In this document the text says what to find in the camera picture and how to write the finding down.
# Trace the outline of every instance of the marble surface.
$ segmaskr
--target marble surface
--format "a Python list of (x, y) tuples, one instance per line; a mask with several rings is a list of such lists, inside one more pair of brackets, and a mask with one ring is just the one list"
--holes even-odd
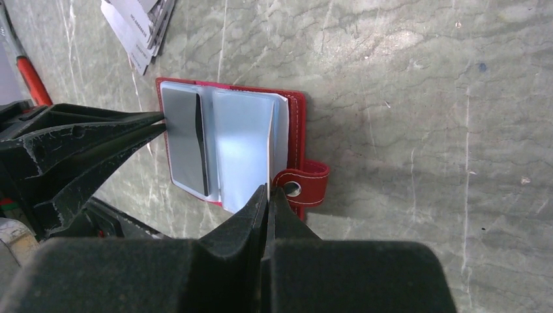
[[(460, 312), (553, 311), (553, 2), (177, 0), (145, 76), (99, 1), (6, 2), (54, 102), (156, 110), (157, 76), (304, 91), (318, 235), (427, 244)], [(98, 196), (174, 237), (229, 217), (171, 185), (162, 138)]]

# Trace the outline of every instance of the paper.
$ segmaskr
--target paper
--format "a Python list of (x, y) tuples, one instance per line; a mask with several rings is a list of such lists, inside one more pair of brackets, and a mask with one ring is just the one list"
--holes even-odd
[(129, 35), (132, 34), (132, 29), (113, 5), (102, 1), (100, 9), (130, 57), (136, 71), (141, 75), (144, 75), (144, 72), (152, 59), (150, 52), (146, 50), (146, 48), (136, 37)]
[(141, 75), (159, 53), (174, 4), (174, 0), (102, 0), (103, 15)]

